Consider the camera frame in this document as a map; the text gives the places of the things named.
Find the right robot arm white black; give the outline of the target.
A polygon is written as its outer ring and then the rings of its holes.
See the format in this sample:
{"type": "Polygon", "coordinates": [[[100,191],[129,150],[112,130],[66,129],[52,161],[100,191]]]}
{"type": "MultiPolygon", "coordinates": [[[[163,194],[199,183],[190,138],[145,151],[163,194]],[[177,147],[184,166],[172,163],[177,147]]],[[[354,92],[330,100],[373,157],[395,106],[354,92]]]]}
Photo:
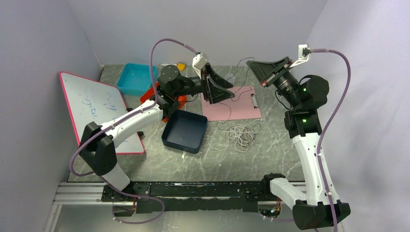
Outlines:
{"type": "Polygon", "coordinates": [[[351,212],[343,203],[331,181],[321,141],[318,109],[327,103],[329,84],[317,75],[296,80],[291,74],[292,61],[248,61],[247,66],[263,87],[274,86],[277,94],[290,105],[284,124],[299,155],[306,191],[302,192],[282,174],[267,174],[263,178],[261,195],[266,200],[277,197],[288,205],[296,226],[301,230],[333,227],[351,212]]]}

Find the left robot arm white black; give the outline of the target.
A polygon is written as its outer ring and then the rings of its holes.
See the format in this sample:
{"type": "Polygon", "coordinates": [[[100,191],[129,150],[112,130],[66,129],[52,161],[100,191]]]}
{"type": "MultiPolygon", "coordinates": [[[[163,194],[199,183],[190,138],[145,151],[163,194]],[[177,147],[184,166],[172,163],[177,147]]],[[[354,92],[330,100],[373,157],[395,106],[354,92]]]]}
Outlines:
{"type": "Polygon", "coordinates": [[[101,125],[90,122],[85,126],[76,154],[115,189],[114,194],[120,200],[127,201],[134,194],[130,178],[117,163],[116,148],[121,143],[144,127],[169,117],[178,109],[180,96],[201,94],[210,104],[235,96],[230,90],[233,84],[218,75],[210,63],[195,71],[196,76],[186,77],[177,66],[167,65],[161,69],[158,85],[149,100],[117,119],[101,125]]]}

